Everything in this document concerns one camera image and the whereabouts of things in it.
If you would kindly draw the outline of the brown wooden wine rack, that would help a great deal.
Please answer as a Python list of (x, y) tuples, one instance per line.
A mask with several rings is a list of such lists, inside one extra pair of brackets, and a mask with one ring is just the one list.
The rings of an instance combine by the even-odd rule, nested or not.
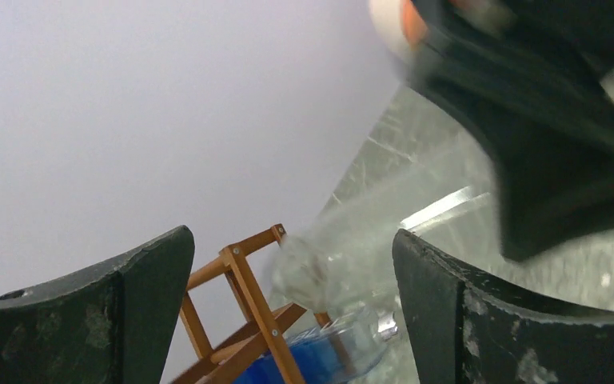
[(284, 383), (305, 383), (306, 371), (285, 334), (303, 317), (319, 327), (331, 325), (333, 318), (326, 312), (312, 314), (295, 302), (271, 306), (251, 266), (255, 254), (282, 250), (286, 228), (277, 223), (246, 238), (221, 227), (216, 233), (223, 241), (215, 250), (195, 251), (179, 310), (195, 360), (167, 381), (233, 383), (267, 356)]

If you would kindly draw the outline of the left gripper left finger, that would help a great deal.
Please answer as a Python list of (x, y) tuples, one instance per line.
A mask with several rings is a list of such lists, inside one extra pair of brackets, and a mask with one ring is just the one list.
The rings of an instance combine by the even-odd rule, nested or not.
[(185, 226), (0, 296), (0, 383), (157, 383), (195, 243)]

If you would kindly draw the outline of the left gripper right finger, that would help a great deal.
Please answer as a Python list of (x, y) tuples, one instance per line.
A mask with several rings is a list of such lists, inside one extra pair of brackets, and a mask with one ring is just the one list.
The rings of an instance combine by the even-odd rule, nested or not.
[(526, 290), (399, 230), (393, 266), (423, 383), (614, 383), (614, 311)]

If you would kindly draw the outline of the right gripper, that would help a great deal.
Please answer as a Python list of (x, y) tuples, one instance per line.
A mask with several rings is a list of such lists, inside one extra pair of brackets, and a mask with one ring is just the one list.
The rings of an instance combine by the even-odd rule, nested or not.
[(502, 255), (614, 229), (614, 1), (415, 1), (413, 90), (490, 158)]

